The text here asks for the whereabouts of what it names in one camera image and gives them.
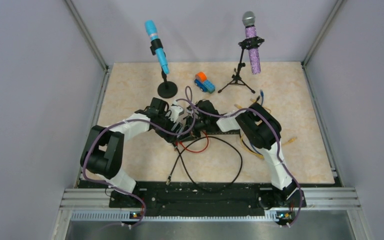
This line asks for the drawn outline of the white small hub box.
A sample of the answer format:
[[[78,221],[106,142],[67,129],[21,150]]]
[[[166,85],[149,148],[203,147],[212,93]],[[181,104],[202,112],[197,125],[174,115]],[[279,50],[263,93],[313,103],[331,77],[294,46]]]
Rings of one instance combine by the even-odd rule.
[[[176,122],[171,128],[172,132],[175,134],[182,133],[185,128],[185,125],[181,122]]]

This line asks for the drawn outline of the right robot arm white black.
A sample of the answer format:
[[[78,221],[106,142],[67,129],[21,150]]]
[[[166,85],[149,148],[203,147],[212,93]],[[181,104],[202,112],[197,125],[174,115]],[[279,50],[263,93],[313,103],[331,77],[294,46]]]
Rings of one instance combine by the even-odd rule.
[[[263,190],[258,202],[264,209],[289,207],[300,209],[305,206],[305,195],[288,169],[282,152],[280,123],[258,103],[247,108],[219,115],[191,105],[187,110],[193,117],[208,116],[215,119],[221,132],[240,130],[250,145],[262,154],[270,171],[270,190]]]

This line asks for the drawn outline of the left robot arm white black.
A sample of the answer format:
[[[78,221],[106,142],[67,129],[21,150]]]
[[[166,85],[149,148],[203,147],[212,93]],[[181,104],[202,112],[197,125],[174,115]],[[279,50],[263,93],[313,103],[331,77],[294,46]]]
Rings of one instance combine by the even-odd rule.
[[[140,202],[140,193],[135,190],[137,182],[122,168],[124,144],[132,138],[154,130],[168,143],[173,143],[184,130],[180,116],[185,109],[176,102],[168,104],[160,98],[152,98],[145,109],[135,111],[119,123],[104,127],[93,126],[82,155],[80,166],[98,175],[113,188],[118,188],[121,200],[129,207]]]

